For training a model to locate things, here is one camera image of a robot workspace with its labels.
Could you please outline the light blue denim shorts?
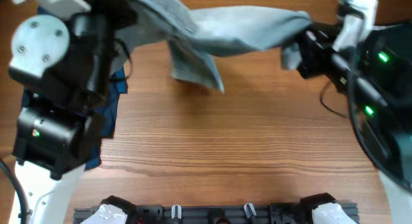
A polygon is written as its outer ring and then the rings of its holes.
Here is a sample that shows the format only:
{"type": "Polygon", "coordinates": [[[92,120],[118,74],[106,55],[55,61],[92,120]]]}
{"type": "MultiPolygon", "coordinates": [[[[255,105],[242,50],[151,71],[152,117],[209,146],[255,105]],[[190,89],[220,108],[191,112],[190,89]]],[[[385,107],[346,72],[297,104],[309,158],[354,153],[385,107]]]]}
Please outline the light blue denim shorts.
{"type": "Polygon", "coordinates": [[[171,77],[224,91],[214,57],[230,57],[282,47],[312,20],[306,12],[262,6],[226,6],[191,10],[180,0],[127,0],[138,18],[115,32],[129,51],[166,41],[171,77]]]}

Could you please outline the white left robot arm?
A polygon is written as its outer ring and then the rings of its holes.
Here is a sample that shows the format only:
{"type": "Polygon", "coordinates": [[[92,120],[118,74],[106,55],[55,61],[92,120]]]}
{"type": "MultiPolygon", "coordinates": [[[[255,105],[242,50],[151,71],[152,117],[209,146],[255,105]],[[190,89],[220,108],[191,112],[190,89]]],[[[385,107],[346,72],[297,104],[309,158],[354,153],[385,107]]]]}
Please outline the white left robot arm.
{"type": "Polygon", "coordinates": [[[100,142],[117,30],[136,23],[127,0],[37,0],[44,13],[12,36],[10,77],[28,93],[17,118],[10,223],[62,223],[93,148],[100,142]]]}

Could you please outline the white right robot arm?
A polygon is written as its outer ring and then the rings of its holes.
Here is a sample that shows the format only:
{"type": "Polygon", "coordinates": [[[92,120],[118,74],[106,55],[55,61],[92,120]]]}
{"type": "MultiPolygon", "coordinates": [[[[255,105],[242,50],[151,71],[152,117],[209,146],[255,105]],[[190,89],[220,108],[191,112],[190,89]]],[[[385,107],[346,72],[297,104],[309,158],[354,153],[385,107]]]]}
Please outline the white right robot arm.
{"type": "Polygon", "coordinates": [[[339,0],[339,22],[299,34],[300,75],[347,98],[355,137],[379,172],[394,223],[411,222],[411,22],[375,24],[377,0],[339,0]]]}

